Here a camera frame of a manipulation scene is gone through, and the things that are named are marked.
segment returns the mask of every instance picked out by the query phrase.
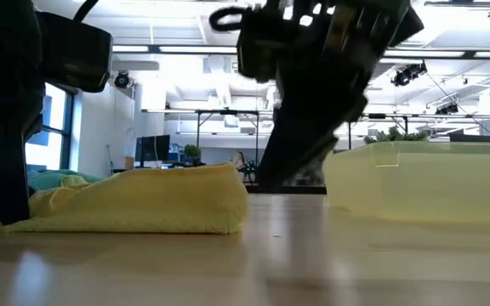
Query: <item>translucent plastic bin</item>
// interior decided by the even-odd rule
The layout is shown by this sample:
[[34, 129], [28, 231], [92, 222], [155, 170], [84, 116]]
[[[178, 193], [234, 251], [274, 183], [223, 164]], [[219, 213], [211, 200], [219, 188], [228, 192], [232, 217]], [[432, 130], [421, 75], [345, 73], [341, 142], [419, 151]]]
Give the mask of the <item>translucent plastic bin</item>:
[[490, 224], [490, 143], [385, 142], [329, 155], [330, 206], [405, 222]]

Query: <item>window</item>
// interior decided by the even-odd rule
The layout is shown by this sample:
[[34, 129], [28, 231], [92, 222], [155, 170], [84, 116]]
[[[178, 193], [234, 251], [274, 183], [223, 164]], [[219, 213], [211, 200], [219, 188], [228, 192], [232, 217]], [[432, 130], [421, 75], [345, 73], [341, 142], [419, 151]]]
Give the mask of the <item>window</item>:
[[43, 127], [26, 143], [28, 171], [59, 170], [69, 167], [73, 95], [46, 84], [43, 99]]

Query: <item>folded towel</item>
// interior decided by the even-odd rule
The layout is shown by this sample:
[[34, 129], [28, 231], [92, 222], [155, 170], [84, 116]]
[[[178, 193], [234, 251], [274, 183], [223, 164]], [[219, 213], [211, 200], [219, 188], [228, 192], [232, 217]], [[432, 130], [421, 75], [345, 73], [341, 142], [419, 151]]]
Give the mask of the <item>folded towel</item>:
[[86, 183], [97, 183], [101, 181], [101, 178], [96, 178], [84, 173], [77, 173], [71, 170], [49, 170], [40, 173], [30, 171], [27, 174], [27, 183], [35, 191], [49, 190], [64, 186], [62, 181], [69, 176], [81, 177]]
[[0, 231], [231, 234], [241, 228], [248, 194], [230, 164], [138, 169], [94, 184], [39, 191], [31, 218]]

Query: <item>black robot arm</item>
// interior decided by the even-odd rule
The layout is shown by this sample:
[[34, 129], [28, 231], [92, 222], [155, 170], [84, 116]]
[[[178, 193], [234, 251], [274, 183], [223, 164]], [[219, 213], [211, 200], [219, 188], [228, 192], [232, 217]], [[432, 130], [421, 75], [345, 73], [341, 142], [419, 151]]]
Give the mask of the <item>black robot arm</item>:
[[[423, 29], [409, 0], [295, 0], [289, 20], [283, 10], [268, 0], [263, 8], [223, 8], [210, 19], [216, 31], [241, 30], [240, 73], [276, 80], [282, 96], [257, 176], [267, 190], [333, 150], [333, 131], [364, 110], [363, 92], [385, 50]], [[221, 25], [229, 14], [241, 21]], [[300, 24], [305, 15], [309, 25]]]
[[34, 10], [31, 0], [0, 7], [0, 221], [28, 219], [25, 142], [43, 124], [45, 82], [100, 92], [110, 75], [112, 37], [80, 21]]

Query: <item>wooden table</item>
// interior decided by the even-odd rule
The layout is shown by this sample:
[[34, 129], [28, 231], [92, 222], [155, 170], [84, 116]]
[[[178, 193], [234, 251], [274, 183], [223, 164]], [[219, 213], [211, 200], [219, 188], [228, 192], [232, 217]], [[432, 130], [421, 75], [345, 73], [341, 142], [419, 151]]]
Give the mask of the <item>wooden table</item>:
[[490, 227], [251, 195], [240, 235], [0, 235], [0, 305], [490, 306]]

